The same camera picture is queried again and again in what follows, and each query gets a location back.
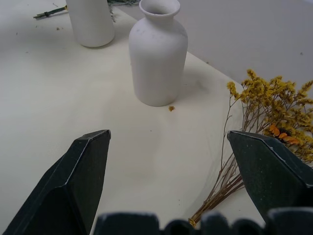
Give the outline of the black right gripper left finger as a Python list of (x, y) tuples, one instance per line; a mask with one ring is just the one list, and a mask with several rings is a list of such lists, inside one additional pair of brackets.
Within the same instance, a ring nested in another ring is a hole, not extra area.
[(89, 235), (103, 190), (110, 139), (110, 130), (100, 130), (74, 140), (2, 235)]

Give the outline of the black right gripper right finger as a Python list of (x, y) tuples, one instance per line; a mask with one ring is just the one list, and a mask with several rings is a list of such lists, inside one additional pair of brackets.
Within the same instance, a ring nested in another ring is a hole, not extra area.
[(268, 228), (313, 228), (313, 168), (279, 140), (229, 131), (246, 191)]

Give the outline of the white ceramic bottle vase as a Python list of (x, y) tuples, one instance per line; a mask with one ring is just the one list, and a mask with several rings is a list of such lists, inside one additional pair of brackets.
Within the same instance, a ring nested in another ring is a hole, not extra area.
[(141, 0), (144, 17), (129, 34), (129, 55), (135, 96), (154, 107), (172, 103), (179, 94), (188, 36), (175, 20), (178, 0)]

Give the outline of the white ceramic cylinder vase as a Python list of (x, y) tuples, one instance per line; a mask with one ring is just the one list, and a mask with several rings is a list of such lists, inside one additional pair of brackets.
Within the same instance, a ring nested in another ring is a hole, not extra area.
[(66, 0), (73, 34), (85, 47), (101, 47), (115, 36), (107, 0)]

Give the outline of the yellow dried flower bouquet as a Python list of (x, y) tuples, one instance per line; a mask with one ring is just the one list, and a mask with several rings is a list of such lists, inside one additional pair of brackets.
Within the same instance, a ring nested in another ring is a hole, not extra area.
[[(242, 107), (241, 131), (264, 134), (283, 143), (303, 163), (313, 168), (313, 99), (308, 93), (313, 80), (297, 90), (296, 83), (283, 81), (277, 76), (270, 81), (248, 69), (247, 79), (237, 89), (234, 82), (227, 83), (228, 110), (234, 105)], [(220, 169), (208, 197), (188, 219), (196, 227), (201, 216), (244, 188), (238, 164), (233, 154), (220, 156)]]

